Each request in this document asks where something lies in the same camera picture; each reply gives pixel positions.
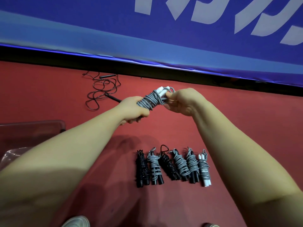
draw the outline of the floor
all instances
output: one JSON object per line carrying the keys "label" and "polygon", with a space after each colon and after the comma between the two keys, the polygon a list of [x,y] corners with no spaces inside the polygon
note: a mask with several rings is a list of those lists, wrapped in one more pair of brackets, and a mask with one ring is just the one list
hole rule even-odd
{"label": "floor", "polygon": [[[61,119],[67,129],[114,107],[104,99],[100,110],[85,107],[92,80],[83,71],[0,62],[0,123]],[[176,90],[192,87],[202,93],[238,128],[274,156],[303,189],[303,98],[205,85],[119,76],[122,86],[115,97],[146,95],[159,86]],[[119,127],[78,188],[58,211],[52,226],[66,218],[85,215],[91,226],[201,226],[222,227],[245,223],[209,158],[212,185],[170,181],[136,188],[136,150],[147,153],[191,147],[196,153],[205,145],[190,117],[158,106],[149,118]]]}

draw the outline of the black border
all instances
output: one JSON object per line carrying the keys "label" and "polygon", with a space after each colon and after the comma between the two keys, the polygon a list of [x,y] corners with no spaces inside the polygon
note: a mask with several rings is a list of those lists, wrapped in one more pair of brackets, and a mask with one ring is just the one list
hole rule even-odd
{"label": "black border", "polygon": [[70,54],[52,53],[23,48],[0,46],[0,60],[85,71],[99,71],[104,73],[147,77],[160,80],[174,80],[193,84],[204,84],[283,95],[303,96],[303,88],[301,87],[259,82],[254,80],[234,79],[225,76],[161,67],[151,67],[121,61],[109,61],[93,57],[75,56]]}

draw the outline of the person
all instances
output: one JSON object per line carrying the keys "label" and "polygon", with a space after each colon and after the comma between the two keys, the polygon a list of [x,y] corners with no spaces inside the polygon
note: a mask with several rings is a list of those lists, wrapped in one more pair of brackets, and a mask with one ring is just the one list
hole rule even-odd
{"label": "person", "polygon": [[[168,110],[193,118],[247,226],[303,226],[303,193],[269,153],[196,90],[182,89],[167,97]],[[32,148],[3,169],[0,226],[47,226],[116,128],[149,115],[149,110],[136,105],[141,99],[124,99],[113,109]]]}

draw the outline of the gray cord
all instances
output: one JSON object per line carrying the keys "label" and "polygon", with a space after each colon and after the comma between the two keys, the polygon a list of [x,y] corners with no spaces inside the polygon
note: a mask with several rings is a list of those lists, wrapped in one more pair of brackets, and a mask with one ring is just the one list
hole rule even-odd
{"label": "gray cord", "polygon": [[[173,87],[164,87],[164,89],[168,90],[169,92],[175,92]],[[153,90],[152,93],[149,95],[146,95],[141,101],[137,102],[137,105],[140,107],[145,107],[148,110],[152,110],[157,105],[164,105],[165,100],[167,100],[166,97],[162,97],[159,95],[159,93],[156,90]]]}
{"label": "gray cord", "polygon": [[207,152],[205,149],[203,149],[203,152],[201,155],[204,155],[204,159],[199,159],[198,161],[198,166],[199,166],[199,171],[200,175],[203,180],[210,180],[210,174],[209,174],[209,165],[206,162],[207,161]]}
{"label": "gray cord", "polygon": [[199,174],[199,167],[198,167],[198,161],[196,159],[196,156],[194,155],[194,152],[191,148],[189,147],[187,148],[188,148],[188,153],[186,156],[186,160],[187,160],[187,166],[189,168],[189,171],[190,172],[197,171]]}
{"label": "gray cord", "polygon": [[156,150],[154,147],[149,151],[149,154],[147,155],[147,161],[151,164],[151,180],[156,181],[158,179],[158,175],[162,175],[160,165],[159,165],[159,155],[152,155],[152,153]]}
{"label": "gray cord", "polygon": [[179,173],[181,176],[187,176],[189,175],[191,172],[189,171],[188,167],[187,167],[187,162],[186,160],[183,158],[182,155],[179,154],[177,149],[173,149],[172,151],[170,151],[169,153],[173,152],[174,153],[174,161],[175,164],[179,170]]}

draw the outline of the forearm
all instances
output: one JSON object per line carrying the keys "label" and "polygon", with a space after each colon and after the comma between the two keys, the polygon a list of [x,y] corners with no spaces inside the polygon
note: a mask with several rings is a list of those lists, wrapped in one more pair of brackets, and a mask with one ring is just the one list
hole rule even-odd
{"label": "forearm", "polygon": [[300,191],[286,170],[214,105],[198,102],[195,109],[199,133],[238,206],[253,206]]}
{"label": "forearm", "polygon": [[18,201],[71,193],[121,120],[112,109],[34,147],[0,173],[0,196]]}

